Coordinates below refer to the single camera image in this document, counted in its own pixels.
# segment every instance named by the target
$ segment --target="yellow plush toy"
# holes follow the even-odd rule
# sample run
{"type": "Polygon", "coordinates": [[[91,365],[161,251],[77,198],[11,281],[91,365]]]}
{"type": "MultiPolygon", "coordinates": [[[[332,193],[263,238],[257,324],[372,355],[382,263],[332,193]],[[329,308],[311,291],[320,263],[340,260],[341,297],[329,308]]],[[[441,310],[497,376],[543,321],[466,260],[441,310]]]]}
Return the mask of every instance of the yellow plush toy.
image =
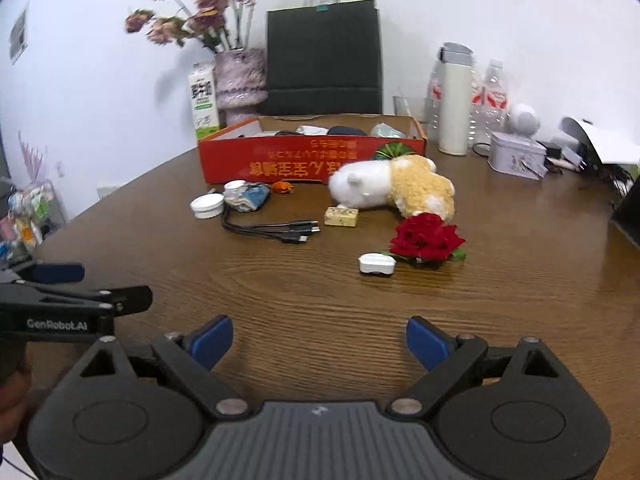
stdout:
{"type": "Polygon", "coordinates": [[[363,160],[345,164],[329,179],[338,207],[366,209],[395,205],[402,216],[434,213],[450,221],[455,213],[455,189],[435,173],[432,160],[404,155],[391,160],[363,160]]]}
{"type": "Polygon", "coordinates": [[[435,170],[433,161],[420,155],[391,159],[391,200],[402,216],[435,213],[445,222],[453,218],[456,190],[435,170]]]}

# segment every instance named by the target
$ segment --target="wall picture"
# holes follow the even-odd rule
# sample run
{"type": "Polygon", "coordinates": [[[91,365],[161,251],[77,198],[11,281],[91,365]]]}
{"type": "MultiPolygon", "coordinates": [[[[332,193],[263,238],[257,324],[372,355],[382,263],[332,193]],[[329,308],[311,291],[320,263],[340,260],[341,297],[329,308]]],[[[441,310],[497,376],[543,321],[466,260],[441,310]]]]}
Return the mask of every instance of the wall picture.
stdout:
{"type": "Polygon", "coordinates": [[[25,8],[20,17],[15,21],[9,36],[9,58],[11,64],[15,64],[18,58],[27,48],[27,9],[25,8]]]}

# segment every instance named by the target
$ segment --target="wooden table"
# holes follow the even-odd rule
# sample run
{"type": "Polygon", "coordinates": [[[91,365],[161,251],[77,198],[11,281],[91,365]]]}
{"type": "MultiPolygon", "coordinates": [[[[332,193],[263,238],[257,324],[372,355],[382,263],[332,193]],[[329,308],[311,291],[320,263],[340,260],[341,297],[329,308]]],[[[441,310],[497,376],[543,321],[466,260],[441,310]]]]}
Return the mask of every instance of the wooden table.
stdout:
{"type": "MultiPolygon", "coordinates": [[[[358,256],[384,250],[394,234],[391,209],[362,211],[355,229],[323,227],[300,246],[197,220],[189,202],[208,187],[195,151],[101,200],[39,256],[84,263],[88,287],[151,286],[149,312],[117,324],[124,342],[229,314],[236,338],[216,371],[253,400],[388,401],[422,374],[404,346],[415,314],[495,345],[540,336],[609,417],[612,445],[598,478],[638,474],[640,251],[609,226],[609,193],[598,183],[581,189],[570,172],[534,182],[495,173],[475,155],[430,151],[456,186],[467,239],[466,262],[439,270],[398,264],[391,278],[360,275],[358,256]]],[[[325,186],[296,185],[251,220],[322,219],[329,205],[325,186]]],[[[39,385],[81,351],[33,348],[39,385]]]]}

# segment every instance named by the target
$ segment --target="white jar lid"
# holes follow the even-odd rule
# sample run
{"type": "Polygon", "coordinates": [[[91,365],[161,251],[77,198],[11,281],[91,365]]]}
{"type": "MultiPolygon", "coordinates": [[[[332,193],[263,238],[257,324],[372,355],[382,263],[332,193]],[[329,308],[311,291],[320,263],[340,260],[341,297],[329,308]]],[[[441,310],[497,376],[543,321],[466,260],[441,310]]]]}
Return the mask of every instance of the white jar lid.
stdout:
{"type": "Polygon", "coordinates": [[[225,191],[233,191],[238,189],[239,187],[244,186],[246,184],[246,180],[232,180],[231,182],[227,182],[225,184],[225,191]]]}
{"type": "Polygon", "coordinates": [[[220,193],[209,193],[191,202],[191,210],[196,218],[213,218],[222,213],[225,197],[220,193]]]}

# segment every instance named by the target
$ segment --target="green and white carton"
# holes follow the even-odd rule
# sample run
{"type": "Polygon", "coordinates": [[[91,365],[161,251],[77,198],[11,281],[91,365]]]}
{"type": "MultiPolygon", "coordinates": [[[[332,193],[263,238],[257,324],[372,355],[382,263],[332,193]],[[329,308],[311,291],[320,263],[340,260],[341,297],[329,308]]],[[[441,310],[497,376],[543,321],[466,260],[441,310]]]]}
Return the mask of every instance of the green and white carton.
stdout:
{"type": "Polygon", "coordinates": [[[189,76],[189,87],[193,123],[196,137],[200,140],[220,129],[213,66],[209,63],[196,63],[189,76]]]}

